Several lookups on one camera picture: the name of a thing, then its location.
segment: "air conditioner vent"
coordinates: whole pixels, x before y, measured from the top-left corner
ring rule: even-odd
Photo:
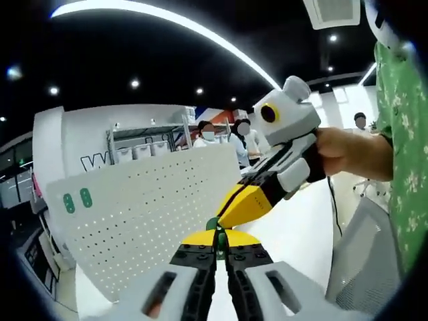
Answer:
[[[303,0],[303,2],[314,29],[360,23],[360,0]]]

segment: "person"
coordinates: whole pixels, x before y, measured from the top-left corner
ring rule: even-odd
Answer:
[[[236,155],[238,157],[239,168],[244,169],[249,166],[249,156],[258,156],[258,152],[249,152],[247,150],[247,143],[245,136],[249,134],[249,124],[241,119],[235,121],[231,128],[229,135],[229,142],[235,147]]]
[[[251,128],[251,121],[248,118],[242,120],[249,125],[249,134],[245,136],[245,142],[247,143],[248,152],[252,155],[249,155],[249,165],[254,166],[260,160],[260,139],[259,133]]]
[[[390,218],[401,265],[408,273],[428,229],[428,101],[415,65],[402,54],[386,22],[378,19],[376,9],[367,2],[366,10],[378,39],[374,56],[380,134],[364,137],[321,128],[317,145],[327,175],[346,171],[391,181]]]
[[[371,133],[366,129],[366,115],[364,112],[357,112],[354,116],[355,126],[356,128],[352,129],[354,134],[362,135],[362,136],[370,136]]]
[[[364,112],[357,112],[354,116],[355,126],[361,130],[366,130],[366,115]]]
[[[193,147],[205,147],[210,144],[218,144],[215,140],[215,127],[211,122],[201,120],[198,123],[199,137],[193,143]]]

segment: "gray chair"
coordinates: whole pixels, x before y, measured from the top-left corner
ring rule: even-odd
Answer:
[[[362,198],[334,248],[326,299],[344,310],[376,315],[401,283],[397,248],[389,215]]]

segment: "yellow gripper jaw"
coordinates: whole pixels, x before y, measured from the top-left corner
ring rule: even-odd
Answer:
[[[255,178],[246,176],[226,195],[217,216],[224,229],[245,224],[269,213],[286,192],[276,172],[264,172]]]

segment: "window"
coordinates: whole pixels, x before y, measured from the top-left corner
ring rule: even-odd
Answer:
[[[33,160],[33,141],[27,140],[16,145],[15,159],[19,166],[27,166]]]
[[[348,96],[342,87],[333,88],[333,94],[338,104],[344,104],[348,102]]]
[[[12,177],[0,183],[0,196],[1,204],[6,209],[10,209],[19,204],[15,177]]]
[[[308,99],[303,102],[310,102],[315,108],[322,106],[322,99],[319,92],[312,92]]]
[[[0,154],[0,206],[6,209],[28,202],[32,196],[32,144],[27,139]]]
[[[320,127],[328,127],[326,111],[323,108],[315,108],[315,110],[321,119]]]
[[[0,155],[0,173],[13,165],[13,149],[6,150]]]

